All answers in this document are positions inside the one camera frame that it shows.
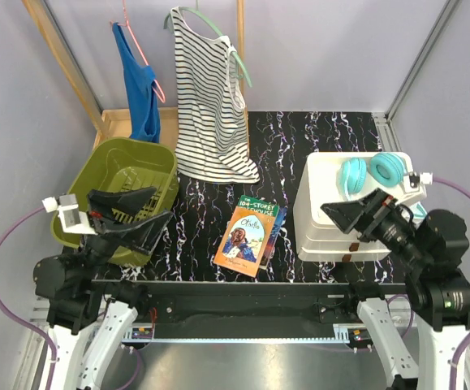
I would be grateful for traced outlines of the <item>striped black white tank top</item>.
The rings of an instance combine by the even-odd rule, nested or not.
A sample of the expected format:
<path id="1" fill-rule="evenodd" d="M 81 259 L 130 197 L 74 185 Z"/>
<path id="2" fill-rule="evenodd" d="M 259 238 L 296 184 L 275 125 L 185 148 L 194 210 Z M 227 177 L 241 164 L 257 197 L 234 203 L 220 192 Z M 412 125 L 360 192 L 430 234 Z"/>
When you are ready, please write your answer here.
<path id="1" fill-rule="evenodd" d="M 203 37 L 170 10 L 175 37 L 179 173 L 217 184 L 254 184 L 260 176 L 248 152 L 245 101 L 234 76 L 230 38 Z"/>

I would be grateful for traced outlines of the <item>blue tank top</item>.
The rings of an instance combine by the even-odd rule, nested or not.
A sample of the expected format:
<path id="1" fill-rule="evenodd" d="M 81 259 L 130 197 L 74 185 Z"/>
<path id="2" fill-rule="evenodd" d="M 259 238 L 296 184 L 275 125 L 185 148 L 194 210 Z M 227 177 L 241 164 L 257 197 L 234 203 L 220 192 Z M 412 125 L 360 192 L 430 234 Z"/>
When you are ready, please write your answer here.
<path id="1" fill-rule="evenodd" d="M 161 120 L 157 96 L 153 91 L 155 73 L 150 66 L 141 66 L 136 61 L 118 23 L 112 24 L 112 32 L 123 65 L 123 78 L 132 124 L 130 138 L 159 143 Z"/>

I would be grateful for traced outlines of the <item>pink wire clothes hanger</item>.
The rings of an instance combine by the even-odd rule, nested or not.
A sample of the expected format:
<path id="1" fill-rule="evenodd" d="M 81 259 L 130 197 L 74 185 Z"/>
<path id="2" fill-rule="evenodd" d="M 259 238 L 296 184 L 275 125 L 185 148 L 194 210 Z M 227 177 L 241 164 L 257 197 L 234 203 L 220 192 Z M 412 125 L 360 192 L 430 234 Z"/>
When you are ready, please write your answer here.
<path id="1" fill-rule="evenodd" d="M 157 109 L 155 99 L 157 98 L 161 102 L 165 102 L 166 96 L 157 82 L 153 70 L 145 61 L 144 54 L 140 53 L 144 61 L 144 65 L 140 65 L 136 61 L 124 36 L 123 25 L 113 22 L 110 26 L 123 66 L 123 78 L 128 104 L 135 109 L 143 108 L 144 106 Z"/>

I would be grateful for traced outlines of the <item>mint green clothes hanger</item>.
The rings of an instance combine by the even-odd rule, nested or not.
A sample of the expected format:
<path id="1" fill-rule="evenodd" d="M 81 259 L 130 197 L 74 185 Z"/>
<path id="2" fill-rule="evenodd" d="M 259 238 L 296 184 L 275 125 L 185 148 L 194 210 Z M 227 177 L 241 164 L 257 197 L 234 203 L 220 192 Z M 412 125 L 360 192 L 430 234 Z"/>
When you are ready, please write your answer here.
<path id="1" fill-rule="evenodd" d="M 213 23 L 212 20 L 210 20 L 207 16 L 205 16 L 203 13 L 199 11 L 199 2 L 195 1 L 195 7 L 185 7 L 182 6 L 180 7 L 183 11 L 191 12 L 192 14 L 195 14 L 198 16 L 200 19 L 202 19 L 219 37 L 223 36 L 223 32 Z M 237 10 L 237 18 L 239 22 L 239 34 L 241 34 L 244 30 L 244 16 L 243 16 L 243 10 L 244 10 L 244 2 L 243 1 L 238 1 L 238 10 Z M 166 15 L 166 18 L 164 20 L 163 28 L 168 29 L 170 31 L 173 31 L 173 28 L 169 26 L 170 22 L 170 13 Z M 243 53 L 242 52 L 232 52 L 231 55 L 235 58 L 235 61 L 237 62 L 237 69 L 241 71 L 241 74 L 237 75 L 237 78 L 241 80 L 244 78 L 246 80 L 246 84 L 248 85 L 249 88 L 252 87 L 252 80 L 250 78 L 250 75 L 248 74 L 248 70 L 245 67 L 244 61 L 242 60 Z"/>

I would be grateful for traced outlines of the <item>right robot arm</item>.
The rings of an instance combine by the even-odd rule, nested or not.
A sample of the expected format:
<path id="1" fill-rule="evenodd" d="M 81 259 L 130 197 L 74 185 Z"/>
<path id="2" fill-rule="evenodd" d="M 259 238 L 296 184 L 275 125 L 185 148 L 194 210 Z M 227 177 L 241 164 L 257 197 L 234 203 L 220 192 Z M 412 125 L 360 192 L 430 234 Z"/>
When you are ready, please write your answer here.
<path id="1" fill-rule="evenodd" d="M 458 389 L 464 385 L 462 355 L 470 342 L 470 283 L 460 270 L 469 248 L 467 226 L 449 210 L 431 210 L 420 224 L 409 208 L 380 188 L 357 201 L 325 203 L 337 228 L 358 232 L 361 242 L 379 241 L 406 269 L 407 300 L 419 335 L 413 363 L 377 284 L 353 284 L 343 312 L 363 322 L 381 359 L 390 389 Z"/>

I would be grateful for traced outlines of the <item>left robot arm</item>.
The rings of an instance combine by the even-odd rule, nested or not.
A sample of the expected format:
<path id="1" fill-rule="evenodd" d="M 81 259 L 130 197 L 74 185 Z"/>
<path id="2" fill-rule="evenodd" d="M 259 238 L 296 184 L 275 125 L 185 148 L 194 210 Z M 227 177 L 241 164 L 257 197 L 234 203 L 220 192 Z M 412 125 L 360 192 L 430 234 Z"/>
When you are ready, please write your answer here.
<path id="1" fill-rule="evenodd" d="M 154 187 L 120 193 L 93 189 L 85 211 L 74 194 L 43 200 L 45 210 L 58 215 L 63 231 L 83 238 L 74 253 L 43 258 L 33 272 L 35 294 L 50 304 L 48 389 L 99 389 L 126 330 L 147 316 L 156 318 L 145 286 L 122 280 L 107 287 L 95 280 L 120 247 L 145 255 L 153 252 L 171 212 L 130 223 L 114 215 L 136 217 L 156 192 Z"/>

